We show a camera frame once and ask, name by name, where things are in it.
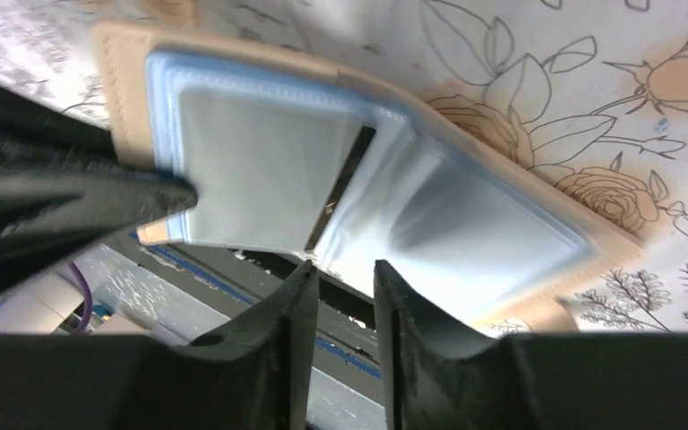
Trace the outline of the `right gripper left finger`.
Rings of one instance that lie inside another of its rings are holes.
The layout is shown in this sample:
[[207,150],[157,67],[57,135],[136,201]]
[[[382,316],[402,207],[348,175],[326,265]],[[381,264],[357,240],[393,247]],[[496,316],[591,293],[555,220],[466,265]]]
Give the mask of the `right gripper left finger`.
[[0,429],[302,429],[319,275],[191,343],[147,335],[0,334]]

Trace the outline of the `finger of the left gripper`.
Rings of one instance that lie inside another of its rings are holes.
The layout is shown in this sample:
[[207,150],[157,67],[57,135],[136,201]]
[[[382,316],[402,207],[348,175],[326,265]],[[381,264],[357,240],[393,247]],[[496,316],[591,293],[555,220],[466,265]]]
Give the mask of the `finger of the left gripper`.
[[109,132],[0,87],[0,295],[196,202],[185,180],[121,165]]

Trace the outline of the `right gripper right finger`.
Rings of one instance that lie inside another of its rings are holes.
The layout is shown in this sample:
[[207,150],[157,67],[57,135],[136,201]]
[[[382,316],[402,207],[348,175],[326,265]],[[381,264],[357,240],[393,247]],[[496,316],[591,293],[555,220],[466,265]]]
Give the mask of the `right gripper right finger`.
[[390,429],[688,429],[688,333],[492,338],[374,265]]

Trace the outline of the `blue credit card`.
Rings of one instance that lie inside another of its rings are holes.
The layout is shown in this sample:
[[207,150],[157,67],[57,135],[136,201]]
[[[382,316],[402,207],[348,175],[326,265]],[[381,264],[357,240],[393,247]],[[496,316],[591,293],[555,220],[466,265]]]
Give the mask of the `blue credit card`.
[[[145,82],[156,167],[188,182],[183,163],[179,115],[180,94],[185,89],[215,90],[220,94],[236,94],[243,98],[259,96],[284,105],[329,108],[336,113],[350,114],[374,128],[373,139],[368,144],[359,143],[358,151],[351,153],[328,203],[322,208],[318,224],[300,251],[314,249],[326,234],[366,157],[387,151],[400,139],[404,127],[409,123],[408,116],[397,107],[378,102],[355,90],[236,60],[174,50],[157,49],[148,54]],[[150,243],[187,243],[184,240],[185,222],[187,214],[194,207],[147,227],[141,234],[142,239]]]

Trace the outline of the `tan leather card holder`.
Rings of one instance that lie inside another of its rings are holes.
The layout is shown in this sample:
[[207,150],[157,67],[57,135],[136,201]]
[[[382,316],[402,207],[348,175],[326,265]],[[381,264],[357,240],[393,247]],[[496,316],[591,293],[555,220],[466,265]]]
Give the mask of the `tan leather card holder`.
[[562,330],[558,299],[639,240],[388,82],[280,47],[107,20],[92,30],[118,158],[190,182],[138,231],[306,257],[373,295],[389,262],[473,327]]

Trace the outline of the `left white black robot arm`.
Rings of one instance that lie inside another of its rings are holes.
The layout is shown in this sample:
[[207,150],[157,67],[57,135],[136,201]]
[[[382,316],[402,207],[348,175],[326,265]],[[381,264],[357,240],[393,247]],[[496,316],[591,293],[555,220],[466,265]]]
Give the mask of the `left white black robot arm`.
[[107,131],[0,87],[0,332],[50,333],[75,311],[87,325],[76,258],[196,202],[183,179],[119,164]]

